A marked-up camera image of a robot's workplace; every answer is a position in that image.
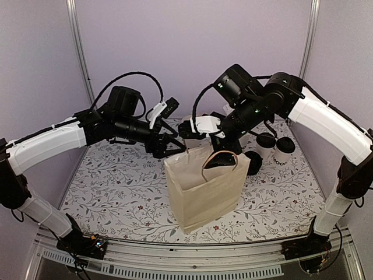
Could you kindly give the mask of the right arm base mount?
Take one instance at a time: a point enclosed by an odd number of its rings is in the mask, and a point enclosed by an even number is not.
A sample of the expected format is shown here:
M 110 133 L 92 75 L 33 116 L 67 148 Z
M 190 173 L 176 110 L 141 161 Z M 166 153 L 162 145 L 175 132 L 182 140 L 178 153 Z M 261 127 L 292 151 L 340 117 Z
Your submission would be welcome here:
M 316 254 L 314 258 L 300 261 L 301 269 L 309 274 L 315 274 L 322 269 L 326 258 L 321 253 L 326 252 L 328 254 L 331 248 L 329 236 L 318 235 L 312 230 L 301 239 L 288 240 L 281 243 L 281 253 L 286 260 L 304 258 Z

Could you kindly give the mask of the white paper cup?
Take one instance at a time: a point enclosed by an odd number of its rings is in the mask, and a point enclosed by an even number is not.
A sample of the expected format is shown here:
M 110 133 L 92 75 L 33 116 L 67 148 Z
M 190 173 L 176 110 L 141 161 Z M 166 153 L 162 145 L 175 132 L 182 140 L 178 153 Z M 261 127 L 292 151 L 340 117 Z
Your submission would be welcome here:
M 266 148 L 262 147 L 259 144 L 256 144 L 256 152 L 260 155 L 262 160 L 265 162 L 269 159 L 270 155 L 273 152 L 273 147 L 271 148 Z
M 273 162 L 278 165 L 278 166 L 284 166 L 287 164 L 289 159 L 291 158 L 292 154 L 291 153 L 285 153 L 280 150 L 275 150 L 273 154 Z

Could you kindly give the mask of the stack of black lids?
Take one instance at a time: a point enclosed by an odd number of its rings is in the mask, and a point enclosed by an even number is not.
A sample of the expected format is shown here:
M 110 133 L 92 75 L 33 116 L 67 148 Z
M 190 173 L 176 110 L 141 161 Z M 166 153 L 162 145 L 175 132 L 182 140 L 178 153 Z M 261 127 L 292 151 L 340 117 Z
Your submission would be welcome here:
M 260 171 L 260 168 L 262 167 L 261 156 L 257 152 L 254 152 L 254 151 L 247 151 L 244 153 L 244 155 L 250 160 L 247 175 L 248 176 L 256 175 Z

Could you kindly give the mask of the stack of white paper cups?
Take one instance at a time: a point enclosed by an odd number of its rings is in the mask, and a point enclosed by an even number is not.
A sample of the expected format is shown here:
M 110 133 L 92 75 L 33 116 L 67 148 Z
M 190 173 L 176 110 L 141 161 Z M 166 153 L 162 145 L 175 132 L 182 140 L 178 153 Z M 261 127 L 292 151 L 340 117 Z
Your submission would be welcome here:
M 192 116 L 191 115 L 188 115 L 188 116 L 185 116 L 182 118 L 182 122 L 184 121 L 190 121 L 192 119 Z

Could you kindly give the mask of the kraft paper bag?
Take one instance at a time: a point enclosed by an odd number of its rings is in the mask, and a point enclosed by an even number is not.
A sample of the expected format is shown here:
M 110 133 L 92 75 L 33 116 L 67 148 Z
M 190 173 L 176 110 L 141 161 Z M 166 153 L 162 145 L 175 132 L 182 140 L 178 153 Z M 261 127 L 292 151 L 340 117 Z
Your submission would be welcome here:
M 232 166 L 206 169 L 227 153 Z M 230 151 L 213 152 L 211 145 L 188 149 L 164 160 L 171 210 L 188 234 L 233 211 L 246 181 L 250 159 Z

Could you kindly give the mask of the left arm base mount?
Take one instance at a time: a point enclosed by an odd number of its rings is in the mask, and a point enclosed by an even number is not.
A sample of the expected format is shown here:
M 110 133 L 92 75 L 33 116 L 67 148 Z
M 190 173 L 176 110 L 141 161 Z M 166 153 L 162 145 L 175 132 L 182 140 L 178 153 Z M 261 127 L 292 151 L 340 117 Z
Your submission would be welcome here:
M 59 238 L 57 249 L 78 256 L 103 260 L 107 251 L 107 241 L 97 236 L 86 237 L 80 233 L 70 232 Z

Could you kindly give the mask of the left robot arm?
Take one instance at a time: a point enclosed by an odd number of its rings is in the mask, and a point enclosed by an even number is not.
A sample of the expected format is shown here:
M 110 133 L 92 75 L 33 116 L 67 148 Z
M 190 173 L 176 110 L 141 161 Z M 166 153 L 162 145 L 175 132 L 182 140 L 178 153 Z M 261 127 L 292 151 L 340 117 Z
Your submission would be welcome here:
M 31 167 L 72 149 L 91 146 L 103 140 L 111 144 L 142 143 L 147 153 L 162 159 L 186 150 L 176 138 L 177 131 L 165 120 L 178 108 L 175 98 L 161 99 L 152 109 L 136 115 L 141 93 L 114 83 L 132 75 L 150 78 L 160 93 L 159 81 L 149 73 L 135 71 L 116 77 L 104 88 L 110 90 L 99 108 L 91 106 L 65 121 L 41 129 L 23 138 L 7 142 L 1 139 L 1 205 L 17 209 L 52 231 L 58 241 L 74 253 L 97 245 L 97 236 L 86 237 L 74 218 L 60 212 L 49 202 L 32 194 L 24 172 Z

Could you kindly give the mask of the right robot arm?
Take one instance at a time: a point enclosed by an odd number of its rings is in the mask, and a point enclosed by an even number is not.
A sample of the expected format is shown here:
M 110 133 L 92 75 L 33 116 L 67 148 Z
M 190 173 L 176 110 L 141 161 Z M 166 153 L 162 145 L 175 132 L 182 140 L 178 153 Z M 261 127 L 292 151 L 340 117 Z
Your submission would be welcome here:
M 220 138 L 223 148 L 231 151 L 245 133 L 279 116 L 307 127 L 341 151 L 337 183 L 301 242 L 306 254 L 314 254 L 353 201 L 363 197 L 372 184 L 372 130 L 361 128 L 297 76 L 274 73 L 267 77 L 265 85 L 259 79 L 239 64 L 227 68 L 201 91 L 196 101 L 213 88 L 233 111 L 225 117 L 198 117 L 194 105 L 191 131 Z

